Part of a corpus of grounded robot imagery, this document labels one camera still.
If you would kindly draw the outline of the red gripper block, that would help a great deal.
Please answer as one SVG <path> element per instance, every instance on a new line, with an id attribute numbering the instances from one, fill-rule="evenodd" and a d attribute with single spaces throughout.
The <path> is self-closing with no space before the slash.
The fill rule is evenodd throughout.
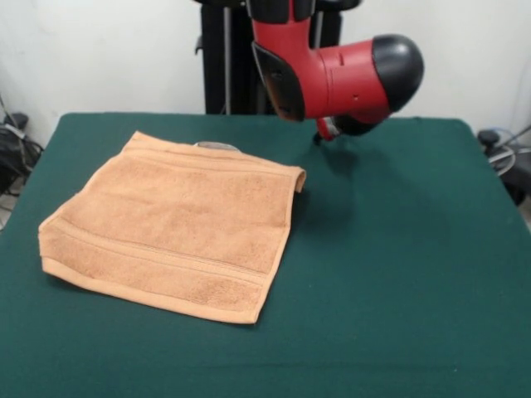
<path id="1" fill-rule="evenodd" d="M 315 145 L 320 145 L 322 141 L 333 141 L 342 134 L 333 117 L 316 119 L 316 127 L 317 132 L 313 137 L 313 142 Z"/>

